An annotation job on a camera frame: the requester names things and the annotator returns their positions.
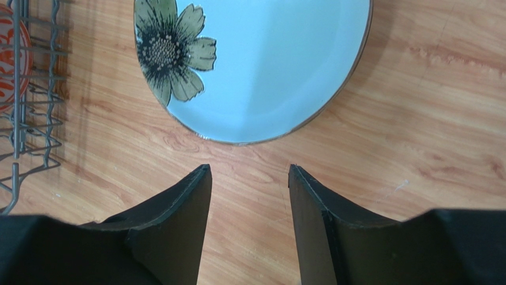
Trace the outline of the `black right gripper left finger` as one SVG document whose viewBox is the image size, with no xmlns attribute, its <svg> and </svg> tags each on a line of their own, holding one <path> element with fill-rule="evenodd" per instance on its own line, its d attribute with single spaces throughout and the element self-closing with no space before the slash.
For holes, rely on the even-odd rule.
<svg viewBox="0 0 506 285">
<path fill-rule="evenodd" d="M 100 223 L 1 217 L 2 284 L 195 284 L 210 208 L 211 168 Z"/>
</svg>

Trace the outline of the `light blue flower plate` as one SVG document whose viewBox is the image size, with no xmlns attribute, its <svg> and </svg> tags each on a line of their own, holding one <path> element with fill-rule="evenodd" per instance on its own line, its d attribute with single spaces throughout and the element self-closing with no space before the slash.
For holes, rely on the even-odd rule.
<svg viewBox="0 0 506 285">
<path fill-rule="evenodd" d="M 245 145 L 313 120 L 353 74 L 372 1 L 135 1 L 157 101 L 199 137 Z"/>
</svg>

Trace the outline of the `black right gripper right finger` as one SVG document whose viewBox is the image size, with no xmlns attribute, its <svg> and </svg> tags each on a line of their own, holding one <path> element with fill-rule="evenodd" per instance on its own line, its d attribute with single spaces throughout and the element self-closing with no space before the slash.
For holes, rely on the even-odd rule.
<svg viewBox="0 0 506 285">
<path fill-rule="evenodd" d="M 372 212 L 289 169 L 302 284 L 504 284 L 505 211 Z"/>
</svg>

